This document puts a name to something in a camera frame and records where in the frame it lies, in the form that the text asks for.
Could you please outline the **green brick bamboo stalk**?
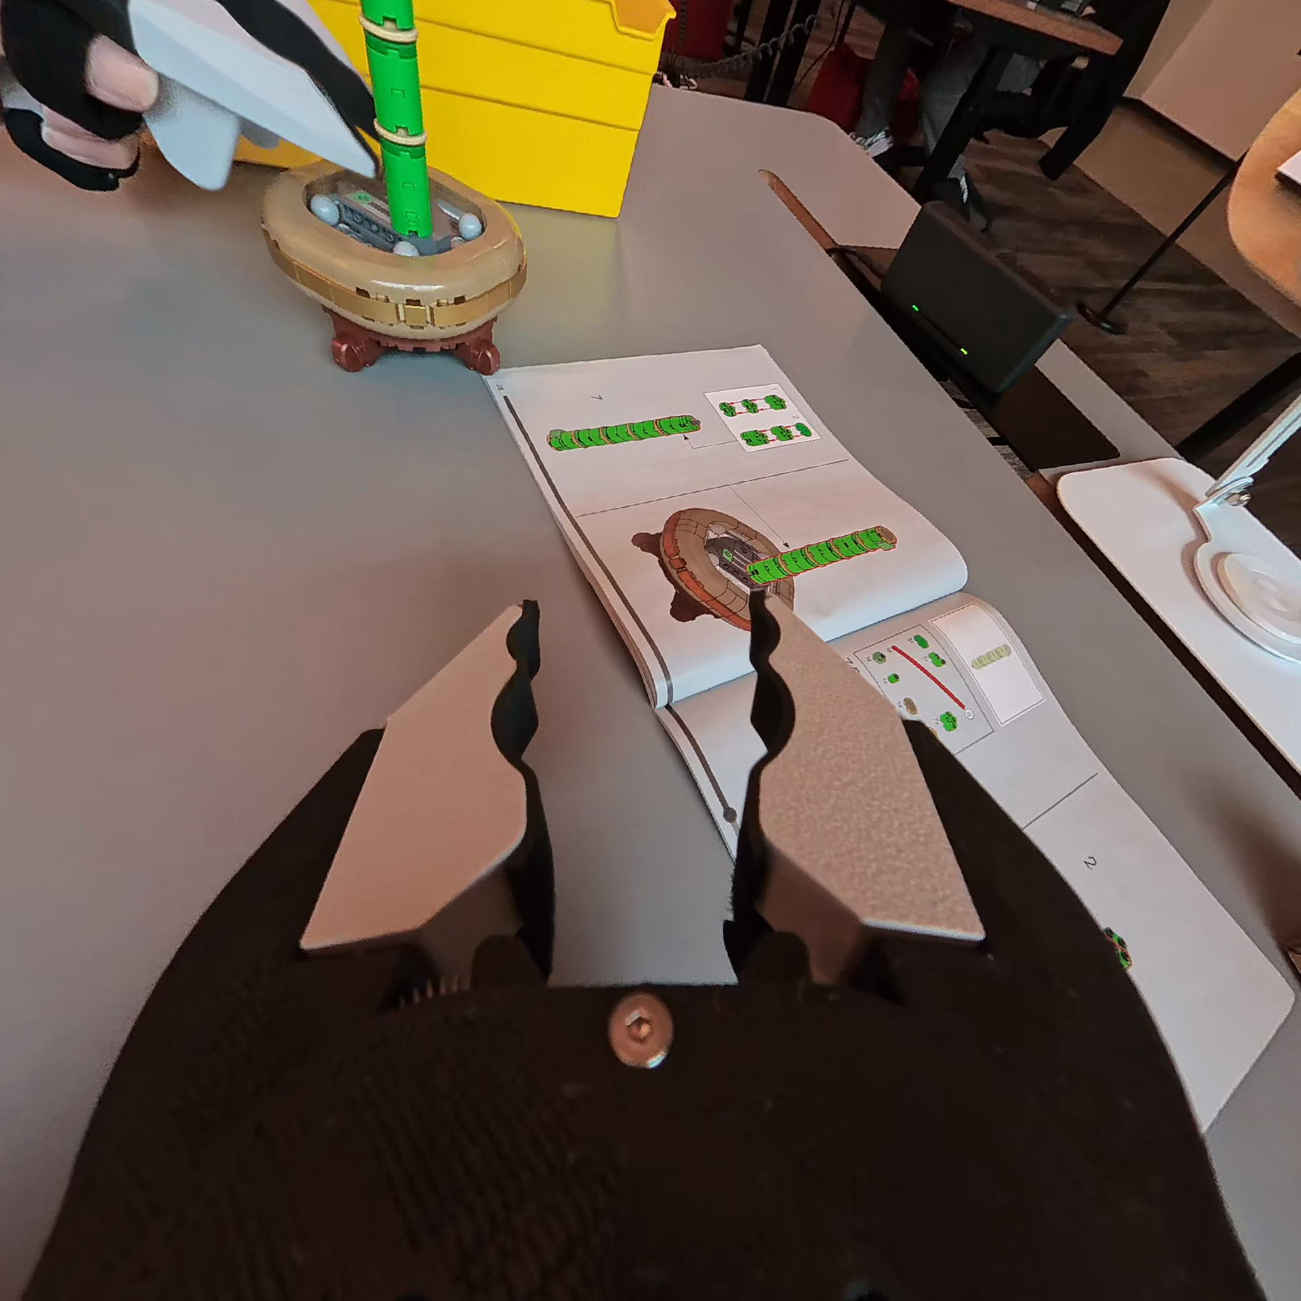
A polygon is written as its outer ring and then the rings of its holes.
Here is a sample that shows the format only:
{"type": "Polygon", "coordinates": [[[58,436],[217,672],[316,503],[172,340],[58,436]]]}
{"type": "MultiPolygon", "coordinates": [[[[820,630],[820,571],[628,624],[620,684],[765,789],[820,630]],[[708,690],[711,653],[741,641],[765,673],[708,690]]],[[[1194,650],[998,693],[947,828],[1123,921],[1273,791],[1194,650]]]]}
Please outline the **green brick bamboo stalk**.
{"type": "Polygon", "coordinates": [[[361,1],[389,221],[418,254],[434,252],[426,128],[412,1],[361,1]]]}

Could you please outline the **grey desk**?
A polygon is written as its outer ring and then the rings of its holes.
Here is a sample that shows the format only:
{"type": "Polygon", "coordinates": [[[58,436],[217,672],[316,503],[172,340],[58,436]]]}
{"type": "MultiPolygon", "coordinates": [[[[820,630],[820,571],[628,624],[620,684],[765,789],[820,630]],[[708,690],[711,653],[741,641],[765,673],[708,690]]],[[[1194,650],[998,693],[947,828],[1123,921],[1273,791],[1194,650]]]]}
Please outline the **grey desk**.
{"type": "MultiPolygon", "coordinates": [[[[984,444],[773,193],[834,241],[914,204],[830,124],[657,88],[617,220],[516,207],[507,365],[762,343],[961,548],[1119,783],[1298,989],[1287,780],[984,444]]],[[[268,172],[115,193],[3,139],[3,1298],[104,1079],[208,904],[367,728],[542,608],[555,974],[721,982],[730,859],[477,374],[332,364],[271,264],[268,172]]]]}

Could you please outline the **red bag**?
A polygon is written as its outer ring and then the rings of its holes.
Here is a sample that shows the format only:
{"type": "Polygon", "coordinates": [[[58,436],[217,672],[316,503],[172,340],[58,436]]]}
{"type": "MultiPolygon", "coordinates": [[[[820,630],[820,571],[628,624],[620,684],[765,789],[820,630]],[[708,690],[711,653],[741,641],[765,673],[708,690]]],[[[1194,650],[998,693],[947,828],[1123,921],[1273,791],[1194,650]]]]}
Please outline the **red bag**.
{"type": "Polygon", "coordinates": [[[849,133],[863,108],[863,91],[872,60],[840,41],[821,62],[809,91],[806,111],[835,122],[849,133]]]}

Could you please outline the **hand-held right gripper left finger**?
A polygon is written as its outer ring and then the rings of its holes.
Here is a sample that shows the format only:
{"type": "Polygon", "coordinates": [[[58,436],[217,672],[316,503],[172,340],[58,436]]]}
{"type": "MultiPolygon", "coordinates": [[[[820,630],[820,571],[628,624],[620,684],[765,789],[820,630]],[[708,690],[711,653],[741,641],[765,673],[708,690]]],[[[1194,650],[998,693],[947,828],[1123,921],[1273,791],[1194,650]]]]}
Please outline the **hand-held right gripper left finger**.
{"type": "Polygon", "coordinates": [[[510,605],[389,717],[302,951],[414,943],[465,985],[479,944],[507,935],[550,975],[555,868],[525,760],[539,624],[536,601],[510,605]]]}

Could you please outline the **long wood-edged desk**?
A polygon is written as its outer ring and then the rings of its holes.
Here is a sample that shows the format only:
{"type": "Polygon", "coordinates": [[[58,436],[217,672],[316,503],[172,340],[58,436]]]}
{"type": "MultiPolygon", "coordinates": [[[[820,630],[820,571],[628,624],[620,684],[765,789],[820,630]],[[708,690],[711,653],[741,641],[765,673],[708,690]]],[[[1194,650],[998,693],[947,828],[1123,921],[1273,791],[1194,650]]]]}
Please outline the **long wood-edged desk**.
{"type": "Polygon", "coordinates": [[[1040,3],[948,1],[948,4],[981,17],[987,24],[992,23],[999,37],[1007,37],[1012,31],[1024,31],[1047,38],[1050,49],[1060,45],[1067,49],[1114,55],[1125,40],[1092,20],[1040,3]]]}

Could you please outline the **yellow plastic bin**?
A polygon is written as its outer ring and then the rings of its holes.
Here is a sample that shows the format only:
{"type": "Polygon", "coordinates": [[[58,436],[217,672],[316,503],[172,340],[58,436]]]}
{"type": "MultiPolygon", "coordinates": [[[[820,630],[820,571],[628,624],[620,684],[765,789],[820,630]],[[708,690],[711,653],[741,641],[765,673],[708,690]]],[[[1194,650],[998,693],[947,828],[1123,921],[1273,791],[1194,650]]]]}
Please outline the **yellow plastic bin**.
{"type": "Polygon", "coordinates": [[[666,1],[415,1],[428,162],[501,202],[617,216],[666,1]]]}

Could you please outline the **white lamp base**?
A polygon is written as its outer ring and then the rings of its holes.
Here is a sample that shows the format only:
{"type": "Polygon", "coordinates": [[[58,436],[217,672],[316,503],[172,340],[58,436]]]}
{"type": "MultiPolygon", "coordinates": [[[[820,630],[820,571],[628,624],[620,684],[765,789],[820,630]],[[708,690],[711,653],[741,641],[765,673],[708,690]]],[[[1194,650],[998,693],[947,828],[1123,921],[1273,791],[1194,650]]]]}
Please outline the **white lamp base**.
{"type": "Polygon", "coordinates": [[[1221,477],[1196,467],[1064,342],[1036,364],[1115,447],[1055,450],[1038,492],[1211,701],[1298,791],[1298,557],[1247,492],[1298,401],[1221,477]]]}

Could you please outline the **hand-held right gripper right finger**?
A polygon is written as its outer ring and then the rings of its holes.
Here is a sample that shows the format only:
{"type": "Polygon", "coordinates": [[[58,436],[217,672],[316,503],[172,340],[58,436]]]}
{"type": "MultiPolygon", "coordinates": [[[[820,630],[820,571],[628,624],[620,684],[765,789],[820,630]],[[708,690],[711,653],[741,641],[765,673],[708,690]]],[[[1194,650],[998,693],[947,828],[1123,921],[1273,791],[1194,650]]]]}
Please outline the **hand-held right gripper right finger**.
{"type": "Polygon", "coordinates": [[[792,932],[812,977],[841,983],[877,932],[984,941],[899,712],[781,599],[753,593],[751,724],[728,957],[792,932]]]}

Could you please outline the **building instruction booklet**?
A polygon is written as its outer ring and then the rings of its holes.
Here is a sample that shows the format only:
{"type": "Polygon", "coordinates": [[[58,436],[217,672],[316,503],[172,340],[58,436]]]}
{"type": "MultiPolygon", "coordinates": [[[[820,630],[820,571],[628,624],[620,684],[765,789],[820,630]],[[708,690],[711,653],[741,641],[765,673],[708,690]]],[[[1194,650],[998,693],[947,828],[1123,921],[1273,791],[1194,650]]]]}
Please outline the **building instruction booklet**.
{"type": "Polygon", "coordinates": [[[934,523],[764,347],[504,368],[493,398],[731,853],[767,591],[926,724],[1078,890],[1202,1129],[1295,1002],[1089,748],[934,523]]]}

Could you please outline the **black box device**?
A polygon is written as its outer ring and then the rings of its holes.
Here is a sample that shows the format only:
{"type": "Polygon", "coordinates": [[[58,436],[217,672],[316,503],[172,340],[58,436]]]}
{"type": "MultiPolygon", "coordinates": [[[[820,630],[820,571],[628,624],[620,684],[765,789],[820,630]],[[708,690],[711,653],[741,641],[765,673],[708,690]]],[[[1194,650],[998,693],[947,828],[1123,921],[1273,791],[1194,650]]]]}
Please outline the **black box device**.
{"type": "Polygon", "coordinates": [[[940,201],[922,206],[883,275],[883,294],[993,393],[1021,381],[1077,317],[940,201]]]}

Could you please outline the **black stand pole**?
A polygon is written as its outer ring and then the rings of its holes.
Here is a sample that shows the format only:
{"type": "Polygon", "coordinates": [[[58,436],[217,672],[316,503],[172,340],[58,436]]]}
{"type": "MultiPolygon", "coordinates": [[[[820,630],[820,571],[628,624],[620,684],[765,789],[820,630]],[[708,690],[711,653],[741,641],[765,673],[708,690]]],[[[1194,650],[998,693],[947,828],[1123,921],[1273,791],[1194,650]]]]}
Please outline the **black stand pole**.
{"type": "Polygon", "coordinates": [[[1177,244],[1181,237],[1191,229],[1196,220],[1201,218],[1201,215],[1218,199],[1218,196],[1232,185],[1246,156],[1247,154],[1242,153],[1230,164],[1229,170],[1218,178],[1215,185],[1199,199],[1184,220],[1181,220],[1179,224],[1163,237],[1160,244],[1146,255],[1146,258],[1129,274],[1129,277],[1112,291],[1105,303],[1089,303],[1083,299],[1078,300],[1080,316],[1088,323],[1114,336],[1125,334],[1128,331],[1126,322],[1117,316],[1119,306],[1134,292],[1134,289],[1137,289],[1159,260],[1162,260],[1162,257],[1177,244]]]}

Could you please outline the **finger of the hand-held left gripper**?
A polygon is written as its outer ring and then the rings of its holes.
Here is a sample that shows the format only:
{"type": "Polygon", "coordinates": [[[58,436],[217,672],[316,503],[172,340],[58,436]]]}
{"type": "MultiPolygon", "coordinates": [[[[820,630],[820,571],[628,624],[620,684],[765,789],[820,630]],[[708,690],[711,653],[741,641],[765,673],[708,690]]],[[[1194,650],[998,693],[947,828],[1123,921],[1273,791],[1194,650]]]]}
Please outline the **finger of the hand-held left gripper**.
{"type": "Polygon", "coordinates": [[[197,185],[225,185],[242,136],[375,173],[369,88],[310,4],[134,1],[130,32],[158,77],[143,120],[197,185]]]}

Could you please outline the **tan brick pot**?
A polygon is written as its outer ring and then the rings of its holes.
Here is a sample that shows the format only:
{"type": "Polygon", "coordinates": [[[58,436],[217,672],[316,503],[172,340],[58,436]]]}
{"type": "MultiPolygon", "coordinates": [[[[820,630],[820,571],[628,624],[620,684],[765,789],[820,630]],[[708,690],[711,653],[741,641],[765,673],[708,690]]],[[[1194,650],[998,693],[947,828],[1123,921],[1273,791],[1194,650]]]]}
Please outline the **tan brick pot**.
{"type": "Polygon", "coordinates": [[[271,258],[332,317],[333,360],[357,371],[383,350],[453,351],[468,368],[499,368],[496,319],[527,281],[527,249],[507,209],[436,167],[434,233],[401,235],[380,187],[319,161],[279,175],[264,202],[271,258]]]}

